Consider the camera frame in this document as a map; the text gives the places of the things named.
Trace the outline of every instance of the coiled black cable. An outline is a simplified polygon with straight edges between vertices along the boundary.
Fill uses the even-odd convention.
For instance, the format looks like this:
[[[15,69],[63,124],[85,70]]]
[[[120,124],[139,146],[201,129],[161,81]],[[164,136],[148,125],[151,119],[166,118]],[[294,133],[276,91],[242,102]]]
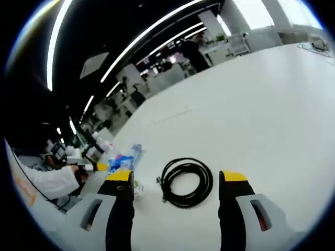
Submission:
[[[184,163],[175,166],[170,172],[168,169],[177,162],[190,160],[196,163]],[[198,187],[187,195],[176,195],[171,191],[171,184],[175,177],[180,174],[193,173],[199,176],[200,182]],[[194,158],[177,158],[170,161],[162,172],[162,176],[157,178],[163,191],[163,200],[179,208],[191,208],[203,202],[211,192],[213,187],[213,176],[209,168]]]

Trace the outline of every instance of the white table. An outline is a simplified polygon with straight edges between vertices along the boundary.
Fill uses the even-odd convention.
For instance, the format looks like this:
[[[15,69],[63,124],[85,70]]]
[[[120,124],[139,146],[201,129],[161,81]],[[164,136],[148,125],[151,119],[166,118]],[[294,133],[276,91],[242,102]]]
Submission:
[[[146,150],[135,179],[145,197],[135,201],[134,250],[220,250],[218,177],[244,173],[308,231],[322,215],[335,181],[335,67],[296,44],[219,64],[147,100],[116,135],[126,151]],[[214,186],[199,206],[162,203],[155,180],[172,159],[194,157],[209,166]],[[175,182],[190,191],[196,178]]]

